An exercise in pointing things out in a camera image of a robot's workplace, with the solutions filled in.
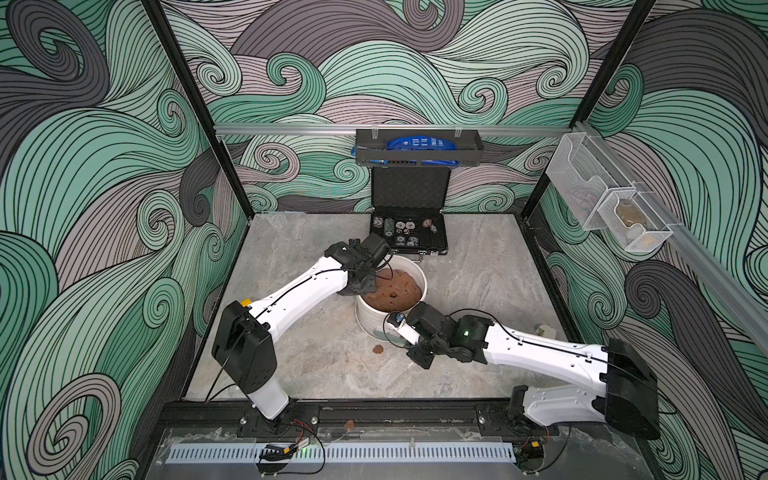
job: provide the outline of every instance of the black case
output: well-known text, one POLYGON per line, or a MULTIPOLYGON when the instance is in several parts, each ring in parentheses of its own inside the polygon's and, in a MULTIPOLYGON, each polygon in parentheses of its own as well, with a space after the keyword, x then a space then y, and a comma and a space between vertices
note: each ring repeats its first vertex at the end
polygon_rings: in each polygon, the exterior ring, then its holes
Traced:
POLYGON ((451 169, 448 167, 372 167, 371 168, 371 233, 386 240, 395 253, 423 255, 445 255, 448 252, 448 237, 445 235, 445 221, 442 208, 448 193, 451 169), (399 231, 392 235, 385 232, 386 220, 415 224, 415 233, 399 231), (425 220, 431 220, 437 229, 424 227, 425 220), (418 243, 408 245, 410 237, 418 243))

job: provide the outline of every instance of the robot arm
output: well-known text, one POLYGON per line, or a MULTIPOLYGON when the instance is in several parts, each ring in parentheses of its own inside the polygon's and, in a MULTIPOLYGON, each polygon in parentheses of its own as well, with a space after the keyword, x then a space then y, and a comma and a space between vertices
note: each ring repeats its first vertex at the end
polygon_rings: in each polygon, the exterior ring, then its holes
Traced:
MULTIPOLYGON (((213 356, 264 417, 275 419, 289 398, 273 376, 274 342, 304 313, 328 296, 376 291, 375 272, 386 242, 371 234, 326 250, 310 269, 253 303, 233 302, 221 317, 213 356)), ((412 346, 408 357, 428 369, 435 355, 459 362, 513 365, 568 382, 550 389, 515 387, 508 416, 539 425, 563 421, 606 422, 637 437, 658 438, 656 376, 626 343, 608 347, 559 342, 506 330, 490 319, 455 320, 426 303, 388 321, 412 346)))
POLYGON ((539 425, 606 422, 642 439, 658 439, 657 378, 626 342, 566 343, 506 329, 484 317, 456 320, 420 302, 406 318, 387 321, 412 346, 408 357, 428 369, 435 355, 459 362, 513 365, 569 383, 546 389, 516 386, 507 415, 539 425))
POLYGON ((335 243, 309 270, 275 293, 253 303, 232 302, 224 308, 212 354, 265 417, 276 418, 289 402, 273 377, 277 369, 274 342, 304 313, 334 293, 375 292, 374 274, 388 250, 386 242, 374 233, 362 243, 335 243))

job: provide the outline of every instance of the cable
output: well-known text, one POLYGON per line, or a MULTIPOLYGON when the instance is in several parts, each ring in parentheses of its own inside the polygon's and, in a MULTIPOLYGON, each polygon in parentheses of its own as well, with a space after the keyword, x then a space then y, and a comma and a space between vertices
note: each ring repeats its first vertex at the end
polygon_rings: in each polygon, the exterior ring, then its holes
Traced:
POLYGON ((390 315, 392 315, 393 313, 400 313, 400 314, 402 314, 402 312, 398 312, 398 311, 396 310, 396 311, 394 311, 394 312, 389 312, 389 313, 387 313, 386 315, 384 315, 384 320, 382 320, 382 332, 384 332, 384 337, 387 339, 387 341, 388 341, 389 343, 393 344, 394 346, 396 346, 396 347, 397 347, 397 348, 399 348, 399 349, 407 349, 407 347, 404 347, 404 346, 400 346, 400 345, 398 345, 397 343, 394 343, 394 342, 392 341, 392 339, 390 339, 390 338, 389 338, 389 334, 387 334, 387 332, 386 332, 386 321, 389 319, 389 316, 390 316, 390 315))
POLYGON ((221 393, 222 393, 224 390, 226 390, 226 389, 230 388, 231 386, 237 386, 237 384, 236 384, 236 383, 230 383, 229 385, 225 386, 224 388, 222 388, 222 389, 221 389, 221 390, 219 390, 218 392, 214 393, 214 394, 213 394, 213 395, 212 395, 212 396, 211 396, 211 397, 208 399, 208 402, 210 402, 211 400, 213 400, 213 399, 215 399, 216 397, 218 397, 219 395, 221 395, 221 393))
MULTIPOLYGON (((287 425, 289 427, 290 426, 299 426, 303 431, 307 431, 307 432, 310 433, 310 435, 315 437, 315 440, 317 440, 317 442, 320 444, 320 448, 323 450, 323 463, 320 466, 320 468, 318 468, 314 472, 283 472, 283 471, 279 471, 279 472, 271 472, 271 473, 273 473, 274 475, 315 475, 316 473, 320 473, 323 470, 323 467, 326 466, 326 447, 325 447, 325 445, 323 445, 323 442, 319 438, 317 438, 317 435, 315 434, 315 432, 310 428, 309 425, 307 425, 306 423, 304 423, 304 422, 302 422, 301 420, 298 420, 298 419, 297 420, 291 420, 289 425, 285 424, 285 423, 283 423, 281 425, 287 425)), ((293 443, 291 445, 291 447, 292 447, 291 449, 293 450, 296 447, 296 445, 299 445, 299 442, 293 443)), ((262 452, 259 454, 259 462, 256 463, 256 467, 257 467, 257 469, 259 469, 259 473, 261 473, 261 470, 260 470, 259 467, 261 465, 261 461, 262 460, 266 460, 267 462, 278 462, 279 460, 286 460, 286 459, 292 458, 294 453, 295 453, 295 451, 292 451, 290 453, 290 455, 286 456, 287 454, 283 454, 282 452, 280 452, 280 453, 277 453, 277 452, 265 453, 262 450, 262 452)))
POLYGON ((395 256, 395 254, 390 249, 389 250, 389 258, 386 259, 386 262, 384 262, 384 264, 381 267, 376 269, 377 272, 380 272, 381 270, 384 270, 385 266, 388 266, 389 267, 389 278, 385 278, 383 276, 376 275, 375 273, 373 274, 373 276, 375 276, 376 278, 380 278, 382 280, 391 280, 391 279, 395 278, 395 271, 392 270, 392 266, 389 265, 389 262, 392 260, 392 257, 394 257, 394 256, 395 256))
POLYGON ((558 452, 558 456, 554 457, 554 460, 552 460, 552 461, 549 463, 549 465, 547 465, 547 466, 545 466, 545 467, 541 467, 539 470, 525 470, 525 469, 523 469, 523 468, 520 468, 520 469, 523 471, 523 473, 525 473, 525 474, 531 474, 531 473, 533 473, 533 474, 537 474, 537 473, 539 473, 539 472, 543 472, 543 471, 544 471, 544 470, 546 470, 547 468, 549 468, 549 467, 553 466, 553 465, 554 465, 554 463, 555 463, 557 460, 559 460, 560 456, 561 456, 561 455, 563 455, 563 452, 565 451, 565 447, 567 447, 567 446, 568 446, 568 439, 571 437, 571 430, 573 430, 573 424, 569 423, 569 424, 568 424, 568 435, 566 435, 566 437, 565 437, 565 442, 563 442, 563 448, 562 448, 562 449, 560 449, 560 452, 558 452))
MULTIPOLYGON (((243 329, 242 332, 240 332, 240 335, 237 336, 237 340, 233 343, 233 345, 237 345, 237 343, 240 341, 241 338, 243 338, 243 335, 245 335, 246 330, 243 329)), ((205 395, 205 401, 204 403, 208 403, 211 401, 210 393, 213 392, 214 387, 216 386, 216 382, 219 381, 219 377, 221 376, 221 373, 224 371, 224 367, 227 366, 227 362, 230 361, 230 357, 232 356, 232 351, 230 351, 230 354, 227 355, 226 359, 224 359, 224 363, 221 364, 221 368, 219 369, 219 372, 216 374, 216 378, 214 379, 214 382, 210 384, 210 388, 208 389, 208 394, 205 395)))
MULTIPOLYGON (((311 280, 312 278, 314 278, 315 276, 317 276, 317 275, 320 275, 321 273, 328 273, 328 272, 346 272, 346 271, 348 271, 348 270, 347 270, 347 269, 343 269, 343 268, 332 268, 332 269, 328 269, 328 270, 321 270, 321 271, 319 271, 319 272, 315 272, 315 273, 312 273, 310 276, 308 276, 308 277, 307 277, 307 278, 305 278, 304 280, 302 280, 302 281, 298 282, 296 285, 294 285, 294 286, 290 287, 288 290, 286 290, 285 292, 283 292, 282 294, 280 294, 280 296, 278 296, 278 297, 275 299, 275 301, 273 301, 272 303, 270 303, 268 306, 265 306, 265 307, 264 307, 264 309, 263 309, 263 310, 261 310, 261 311, 260 311, 260 312, 259 312, 259 313, 258 313, 258 314, 257 314, 257 315, 254 317, 254 318, 253 318, 253 321, 255 322, 256 320, 258 320, 258 319, 259 319, 259 317, 260 317, 260 316, 262 316, 262 315, 264 314, 264 312, 266 312, 266 311, 267 311, 267 310, 268 310, 270 307, 274 306, 274 305, 275 305, 275 303, 279 302, 279 301, 280 301, 280 299, 282 299, 282 298, 283 298, 285 295, 287 295, 287 294, 288 294, 288 292, 290 292, 291 290, 293 290, 293 289, 297 288, 298 286, 301 286, 301 285, 303 285, 304 283, 306 283, 306 282, 310 281, 310 280, 311 280)), ((211 392, 213 392, 213 390, 214 390, 214 386, 216 386, 216 382, 218 382, 218 381, 219 381, 219 377, 221 376, 221 373, 224 371, 224 367, 227 365, 227 362, 229 362, 229 361, 230 361, 230 357, 232 356, 232 353, 234 352, 234 346, 235 346, 235 345, 237 345, 237 343, 240 341, 240 339, 241 339, 241 338, 243 338, 243 335, 245 335, 245 333, 246 333, 247 331, 248 331, 248 330, 246 330, 246 329, 243 329, 243 331, 242 331, 242 332, 240 332, 240 335, 237 337, 237 339, 236 339, 236 340, 234 341, 234 343, 232 344, 232 345, 233 345, 233 349, 232 349, 232 350, 230 350, 230 354, 229 354, 229 355, 227 355, 226 359, 225 359, 225 360, 224 360, 224 362, 221 364, 221 368, 219 369, 219 372, 216 374, 216 379, 214 379, 214 382, 210 384, 210 389, 208 389, 208 394, 205 396, 205 402, 204 402, 204 403, 208 403, 208 402, 211 400, 211 398, 212 398, 212 397, 210 396, 210 393, 211 393, 211 392)))
MULTIPOLYGON (((488 316, 490 316, 490 317, 491 317, 493 320, 495 320, 495 322, 496 322, 496 323, 498 323, 498 325, 499 325, 499 326, 502 328, 502 330, 504 330, 504 332, 505 332, 507 335, 509 335, 510 337, 512 337, 513 339, 517 340, 517 341, 518 341, 518 342, 520 342, 520 343, 527 343, 528 345, 533 345, 533 346, 540 346, 540 347, 542 347, 542 348, 546 348, 546 349, 550 349, 550 350, 555 350, 555 351, 557 351, 557 352, 570 353, 571 355, 573 355, 573 356, 576 356, 576 357, 578 357, 578 358, 585 358, 585 359, 586 359, 586 358, 588 358, 588 357, 587 357, 585 354, 583 354, 583 353, 576 353, 576 352, 571 352, 571 351, 569 351, 569 350, 559 349, 559 348, 558 348, 558 347, 556 347, 556 346, 551 346, 551 345, 542 345, 542 344, 540 344, 540 343, 532 343, 532 342, 526 342, 526 341, 525 341, 524 339, 522 339, 521 337, 519 337, 519 336, 515 336, 515 335, 512 335, 512 334, 509 332, 509 330, 507 330, 507 329, 506 329, 506 328, 505 328, 505 327, 502 325, 502 323, 501 323, 501 322, 499 322, 499 321, 498 321, 498 319, 496 319, 496 317, 495 317, 495 316, 493 316, 492 314, 490 314, 490 313, 488 313, 488 312, 484 312, 483 310, 478 310, 478 309, 475 309, 475 308, 462 308, 462 309, 458 309, 458 310, 456 310, 454 313, 457 313, 457 312, 463 312, 463 311, 465 311, 465 310, 471 310, 472 312, 480 312, 480 313, 484 313, 485 315, 488 315, 488 316)), ((618 366, 618 365, 615 365, 615 364, 613 364, 613 363, 611 363, 611 362, 608 362, 607 360, 599 359, 599 358, 596 358, 596 357, 591 357, 591 359, 592 359, 592 360, 596 360, 596 361, 598 361, 598 362, 600 362, 600 363, 604 363, 604 364, 606 364, 606 365, 612 366, 612 367, 614 367, 615 369, 619 369, 619 370, 621 370, 622 372, 624 372, 624 373, 626 373, 627 375, 629 375, 630 377, 632 377, 633 379, 637 380, 639 383, 641 383, 642 385, 644 385, 644 386, 645 386, 646 388, 648 388, 649 390, 651 390, 651 391, 653 391, 653 392, 656 392, 656 391, 657 391, 657 390, 656 390, 654 387, 652 387, 652 386, 648 385, 648 384, 645 382, 645 380, 643 380, 643 379, 641 379, 641 378, 637 377, 637 376, 636 376, 636 375, 634 375, 632 372, 630 372, 630 371, 628 371, 628 370, 626 370, 626 369, 623 369, 623 368, 621 368, 621 367, 620 367, 620 366, 618 366)))

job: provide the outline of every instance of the black cable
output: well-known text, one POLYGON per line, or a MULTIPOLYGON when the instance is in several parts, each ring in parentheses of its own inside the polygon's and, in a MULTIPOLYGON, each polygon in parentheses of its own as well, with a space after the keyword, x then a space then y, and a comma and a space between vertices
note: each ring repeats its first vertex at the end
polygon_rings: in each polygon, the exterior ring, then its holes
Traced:
MULTIPOLYGON (((246 330, 243 329, 242 332, 240 332, 240 335, 237 337, 237 340, 235 340, 233 345, 237 345, 237 343, 240 341, 241 338, 243 338, 243 335, 245 335, 246 330)), ((219 377, 221 377, 221 373, 224 371, 224 367, 227 365, 227 362, 230 361, 230 357, 232 356, 232 352, 230 351, 230 354, 227 355, 226 359, 224 359, 224 363, 221 364, 221 368, 219 369, 219 372, 216 374, 216 378, 214 379, 213 383, 210 384, 210 388, 208 389, 208 394, 205 395, 205 401, 204 403, 208 403, 211 401, 212 397, 210 396, 210 393, 213 392, 214 387, 216 386, 216 382, 219 381, 219 377)))
POLYGON ((385 278, 383 276, 376 275, 375 273, 373 274, 373 276, 375 276, 376 278, 380 278, 382 280, 391 280, 391 279, 395 278, 395 271, 392 270, 392 265, 389 265, 389 262, 392 260, 392 257, 394 257, 394 256, 395 256, 394 252, 392 252, 392 250, 390 250, 389 251, 389 258, 386 259, 386 262, 384 262, 384 264, 381 267, 376 269, 377 272, 380 272, 381 270, 384 270, 385 266, 388 266, 389 267, 389 278, 385 278))
POLYGON ((394 311, 394 312, 389 312, 386 315, 384 315, 384 320, 382 320, 382 332, 384 332, 384 337, 387 339, 388 342, 390 342, 391 344, 393 344, 394 346, 396 346, 399 349, 407 349, 408 347, 400 346, 397 343, 394 343, 392 341, 392 339, 389 338, 389 335, 386 332, 386 321, 389 319, 389 316, 392 315, 393 313, 402 313, 402 312, 394 311))
POLYGON ((559 460, 559 458, 561 457, 561 455, 563 455, 563 452, 565 452, 565 447, 567 447, 567 446, 568 446, 568 439, 571 437, 571 430, 573 430, 573 429, 574 429, 574 427, 573 427, 573 424, 569 423, 569 424, 568 424, 568 435, 565 437, 565 442, 563 442, 563 448, 562 448, 562 449, 560 449, 560 452, 558 452, 558 456, 554 457, 554 460, 552 460, 551 462, 549 462, 549 465, 547 465, 547 466, 545 466, 545 467, 541 467, 541 468, 540 468, 540 469, 538 469, 538 470, 525 470, 525 469, 523 469, 523 468, 520 468, 520 469, 521 469, 521 470, 522 470, 524 473, 528 473, 528 474, 531 474, 531 473, 533 473, 533 474, 536 474, 536 473, 539 473, 539 472, 543 472, 543 471, 544 471, 544 470, 546 470, 547 468, 549 468, 549 467, 553 466, 553 465, 554 465, 554 463, 555 463, 557 460, 559 460))
MULTIPOLYGON (((285 424, 285 423, 283 423, 283 424, 281 424, 281 425, 287 425, 287 426, 289 426, 289 427, 291 427, 291 426, 294 426, 294 427, 300 427, 302 430, 304 430, 305 432, 309 432, 309 433, 310 433, 310 435, 312 435, 313 437, 315 437, 315 440, 317 440, 317 442, 320 444, 320 448, 322 448, 322 449, 323 449, 323 463, 322 463, 322 465, 320 466, 320 468, 318 468, 318 469, 317 469, 317 470, 315 470, 314 472, 282 472, 282 471, 280 471, 280 472, 274 472, 274 473, 276 473, 277 475, 315 475, 316 473, 320 473, 320 471, 322 471, 322 470, 323 470, 323 467, 325 467, 325 466, 326 466, 326 447, 325 447, 325 445, 323 445, 323 442, 322 442, 320 439, 318 439, 318 438, 317 438, 317 435, 315 434, 315 432, 313 432, 313 431, 312 431, 312 429, 309 429, 309 428, 307 428, 306 426, 304 426, 304 425, 302 425, 302 424, 300 424, 300 423, 299 423, 298 425, 296 425, 296 424, 293 424, 293 423, 290 423, 289 425, 288 425, 288 424, 285 424)), ((257 463, 257 468, 259 468, 259 465, 261 465, 261 461, 262 461, 263 459, 265 459, 265 458, 264 458, 263 456, 261 456, 261 454, 260 454, 260 457, 259 457, 259 462, 257 463)))
POLYGON ((224 388, 222 388, 222 389, 221 389, 221 390, 219 390, 218 392, 214 393, 214 394, 213 394, 213 395, 212 395, 212 396, 211 396, 211 397, 208 399, 208 402, 210 402, 211 400, 213 400, 213 399, 215 399, 216 397, 218 397, 219 395, 221 395, 221 393, 222 393, 224 390, 226 390, 226 389, 228 389, 228 388, 230 388, 230 387, 233 387, 233 386, 237 386, 237 384, 236 384, 236 383, 230 383, 229 385, 225 386, 224 388))

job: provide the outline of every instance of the wall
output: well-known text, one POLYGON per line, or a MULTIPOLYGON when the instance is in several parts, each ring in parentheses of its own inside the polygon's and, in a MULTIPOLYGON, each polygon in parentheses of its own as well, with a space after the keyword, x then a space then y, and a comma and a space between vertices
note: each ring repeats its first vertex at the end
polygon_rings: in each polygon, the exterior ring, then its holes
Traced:
POLYGON ((3 478, 133 478, 245 218, 139 0, 0 2, 3 478))
MULTIPOLYGON (((167 0, 216 122, 565 126, 632 0, 167 0)), ((486 138, 446 211, 519 211, 552 139, 486 138)), ((352 137, 230 136, 256 210, 364 211, 352 137)))
MULTIPOLYGON (((766 22, 749 2, 655 9, 590 117, 763 306, 766 22)), ((709 286, 668 245, 633 255, 584 232, 552 187, 531 223, 584 338, 626 339, 659 375, 667 477, 768 477, 768 359, 709 286)))

